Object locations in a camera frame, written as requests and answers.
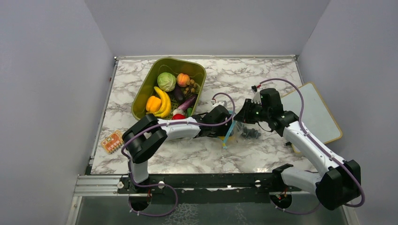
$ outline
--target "marble tabletop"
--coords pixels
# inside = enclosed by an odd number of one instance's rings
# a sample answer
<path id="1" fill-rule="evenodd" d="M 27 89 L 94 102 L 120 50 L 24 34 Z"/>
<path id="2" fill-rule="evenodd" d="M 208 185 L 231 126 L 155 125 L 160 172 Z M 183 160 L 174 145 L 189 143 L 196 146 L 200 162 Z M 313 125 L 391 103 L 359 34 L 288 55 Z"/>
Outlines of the marble tabletop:
<path id="1" fill-rule="evenodd" d="M 131 104 L 156 60 L 120 60 L 117 66 L 105 118 L 100 131 L 97 150 L 92 165 L 92 174 L 123 174 L 128 171 L 127 158 L 120 149 L 107 154 L 100 142 L 115 130 L 125 132 L 137 120 L 131 114 Z M 211 110 L 210 99 L 217 92 L 229 93 L 237 111 L 245 98 L 252 98 L 251 86 L 272 77 L 285 78 L 295 85 L 301 80 L 293 59 L 194 59 L 207 72 L 196 113 Z M 284 82 L 267 83 L 284 95 L 293 90 Z M 217 100 L 228 100 L 217 97 Z M 228 143 L 222 148 L 218 138 L 202 137 L 178 139 L 165 142 L 148 162 L 149 173 L 261 173 L 286 163 L 302 170 L 314 169 L 301 154 L 286 147 L 286 140 L 276 132 L 259 129 L 259 139 Z"/>

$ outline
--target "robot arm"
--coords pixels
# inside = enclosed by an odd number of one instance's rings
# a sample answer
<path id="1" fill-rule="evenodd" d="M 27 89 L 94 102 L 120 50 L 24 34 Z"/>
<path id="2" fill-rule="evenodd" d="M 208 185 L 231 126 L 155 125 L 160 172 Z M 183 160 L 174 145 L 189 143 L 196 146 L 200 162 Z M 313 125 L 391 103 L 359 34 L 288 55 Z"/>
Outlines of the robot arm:
<path id="1" fill-rule="evenodd" d="M 322 205 L 329 209 L 347 203 L 360 196 L 358 186 L 354 183 L 347 172 L 334 160 L 329 158 L 314 144 L 315 141 L 323 150 L 343 164 L 360 183 L 360 166 L 354 160 L 345 161 L 342 157 L 327 148 L 321 141 L 311 135 L 313 141 L 308 137 L 308 129 L 300 125 L 298 116 L 291 111 L 284 111 L 279 92 L 273 88 L 263 89 L 257 92 L 255 86 L 253 100 L 246 99 L 241 111 L 234 120 L 245 123 L 256 123 L 265 121 L 272 130 L 294 144 L 305 157 L 315 166 L 319 173 L 300 171 L 292 165 L 284 165 L 273 170 L 277 180 L 283 184 L 295 186 L 318 197 Z"/>
<path id="2" fill-rule="evenodd" d="M 132 173 L 136 183 L 145 181 L 148 177 L 147 161 L 165 140 L 172 140 L 182 137 L 217 137 L 223 136 L 230 127 L 232 121 L 227 126 L 207 127 L 193 125 L 190 123 L 199 122 L 201 124 L 218 124 L 230 117 L 228 110 L 222 105 L 213 108 L 212 111 L 201 117 L 195 115 L 184 120 L 183 124 L 156 126 L 161 123 L 168 124 L 168 120 L 160 120 L 153 114 L 148 114 L 134 126 L 127 130 L 122 138 L 127 142 L 140 132 L 151 129 L 148 138 L 144 135 L 131 141 L 126 149 L 132 158 Z M 298 116 L 291 111 L 284 111 L 279 92 L 273 88 L 263 89 L 257 92 L 253 100 L 246 99 L 242 110 L 234 116 L 234 120 L 243 123 L 254 124 L 260 121 L 268 123 L 269 127 L 276 131 L 280 136 L 285 137 L 294 144 L 310 160 L 319 173 L 310 173 L 298 170 L 292 165 L 286 164 L 272 171 L 274 175 L 273 183 L 279 187 L 295 186 L 304 191 L 317 196 L 322 205 L 329 209 L 347 203 L 348 201 L 360 196 L 358 186 L 350 178 L 347 172 L 336 162 L 329 159 L 319 147 L 306 135 L 299 124 Z M 334 159 L 342 163 L 360 183 L 360 166 L 354 161 L 345 161 L 321 143 L 312 135 L 312 138 Z"/>

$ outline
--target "yellow bell pepper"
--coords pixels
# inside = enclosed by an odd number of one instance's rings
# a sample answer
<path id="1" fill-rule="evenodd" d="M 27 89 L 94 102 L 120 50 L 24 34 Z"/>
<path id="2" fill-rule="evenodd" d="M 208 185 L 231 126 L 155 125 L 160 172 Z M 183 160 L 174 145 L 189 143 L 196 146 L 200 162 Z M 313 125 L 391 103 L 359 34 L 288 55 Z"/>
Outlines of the yellow bell pepper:
<path id="1" fill-rule="evenodd" d="M 161 99 L 155 96 L 150 96 L 148 101 L 146 102 L 145 109 L 150 113 L 154 113 L 158 111 L 160 107 L 161 107 Z"/>

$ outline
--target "cabbage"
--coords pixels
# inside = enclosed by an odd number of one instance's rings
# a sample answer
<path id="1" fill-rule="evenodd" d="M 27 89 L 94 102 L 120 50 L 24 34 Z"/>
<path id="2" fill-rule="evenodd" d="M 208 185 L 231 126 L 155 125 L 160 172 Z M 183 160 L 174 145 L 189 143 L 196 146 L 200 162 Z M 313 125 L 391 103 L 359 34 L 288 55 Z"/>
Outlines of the cabbage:
<path id="1" fill-rule="evenodd" d="M 176 86 L 176 77 L 171 73 L 161 73 L 158 76 L 158 86 L 163 91 L 172 91 Z"/>

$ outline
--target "white wall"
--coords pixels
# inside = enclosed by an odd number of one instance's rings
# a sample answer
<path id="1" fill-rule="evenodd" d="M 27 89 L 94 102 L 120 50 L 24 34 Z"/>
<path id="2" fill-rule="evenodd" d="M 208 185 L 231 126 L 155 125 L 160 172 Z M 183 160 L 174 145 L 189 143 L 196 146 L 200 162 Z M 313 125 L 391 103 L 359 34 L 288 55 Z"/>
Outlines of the white wall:
<path id="1" fill-rule="evenodd" d="M 0 224 L 65 224 L 113 56 L 83 0 L 0 2 Z"/>
<path id="2" fill-rule="evenodd" d="M 343 138 L 330 145 L 362 169 L 363 225 L 397 224 L 398 1 L 331 0 L 299 57 Z"/>
<path id="3" fill-rule="evenodd" d="M 113 54 L 300 54 L 329 0 L 85 0 Z"/>

